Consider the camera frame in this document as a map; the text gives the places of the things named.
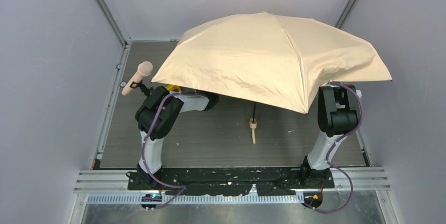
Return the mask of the beige folding umbrella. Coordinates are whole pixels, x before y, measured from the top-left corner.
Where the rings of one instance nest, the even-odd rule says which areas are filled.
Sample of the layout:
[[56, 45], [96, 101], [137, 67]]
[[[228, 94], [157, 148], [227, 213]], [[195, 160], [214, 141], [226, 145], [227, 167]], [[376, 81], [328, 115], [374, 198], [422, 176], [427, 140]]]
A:
[[261, 12], [187, 30], [152, 82], [306, 114], [321, 86], [391, 79], [370, 42], [312, 18]]

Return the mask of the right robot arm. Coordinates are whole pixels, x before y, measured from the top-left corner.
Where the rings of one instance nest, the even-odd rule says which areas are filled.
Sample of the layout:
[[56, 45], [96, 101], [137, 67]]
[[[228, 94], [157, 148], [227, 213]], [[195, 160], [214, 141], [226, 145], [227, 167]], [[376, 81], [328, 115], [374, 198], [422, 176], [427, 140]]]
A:
[[301, 176], [315, 177], [328, 168], [345, 138], [357, 128], [361, 119], [360, 95], [354, 85], [322, 86], [318, 90], [317, 141], [301, 165]]

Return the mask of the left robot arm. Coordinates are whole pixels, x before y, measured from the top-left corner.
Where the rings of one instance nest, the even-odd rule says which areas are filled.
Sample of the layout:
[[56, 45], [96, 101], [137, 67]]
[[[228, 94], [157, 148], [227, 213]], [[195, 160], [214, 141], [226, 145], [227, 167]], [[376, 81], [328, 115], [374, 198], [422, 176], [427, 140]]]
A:
[[219, 102], [219, 96], [199, 90], [178, 92], [163, 86], [147, 88], [143, 84], [139, 89], [146, 99], [135, 114], [141, 135], [141, 158], [137, 171], [150, 176], [162, 167], [163, 141], [178, 115], [189, 111], [208, 111]]

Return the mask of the orange green triangle block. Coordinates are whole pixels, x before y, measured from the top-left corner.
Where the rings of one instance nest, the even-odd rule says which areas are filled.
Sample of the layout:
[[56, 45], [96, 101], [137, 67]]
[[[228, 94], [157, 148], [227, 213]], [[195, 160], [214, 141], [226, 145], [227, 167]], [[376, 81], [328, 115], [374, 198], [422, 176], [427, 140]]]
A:
[[168, 86], [166, 86], [166, 89], [168, 91], [182, 92], [181, 87], [177, 86], [177, 85], [168, 85]]

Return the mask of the pink toy microphone on stand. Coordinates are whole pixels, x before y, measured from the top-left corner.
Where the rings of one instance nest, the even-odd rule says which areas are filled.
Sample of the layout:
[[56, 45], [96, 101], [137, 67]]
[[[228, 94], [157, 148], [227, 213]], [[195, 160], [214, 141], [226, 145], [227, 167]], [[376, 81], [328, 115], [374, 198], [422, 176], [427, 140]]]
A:
[[131, 91], [139, 87], [139, 85], [142, 83], [143, 79], [147, 76], [150, 76], [151, 72], [153, 71], [153, 65], [149, 61], [144, 61], [140, 63], [137, 67], [136, 72], [133, 74], [133, 76], [130, 78], [130, 80], [126, 83], [126, 85], [123, 87], [121, 94], [123, 96], [128, 95]]

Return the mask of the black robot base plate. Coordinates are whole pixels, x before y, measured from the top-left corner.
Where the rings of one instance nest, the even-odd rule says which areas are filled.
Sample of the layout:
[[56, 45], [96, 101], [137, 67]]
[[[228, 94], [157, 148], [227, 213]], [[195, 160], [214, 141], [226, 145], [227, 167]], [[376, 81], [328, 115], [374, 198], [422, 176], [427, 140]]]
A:
[[128, 171], [128, 190], [154, 190], [174, 196], [245, 196], [255, 187], [260, 196], [291, 195], [295, 189], [334, 188], [329, 169], [301, 171], [298, 167], [161, 168], [154, 178], [140, 167]]

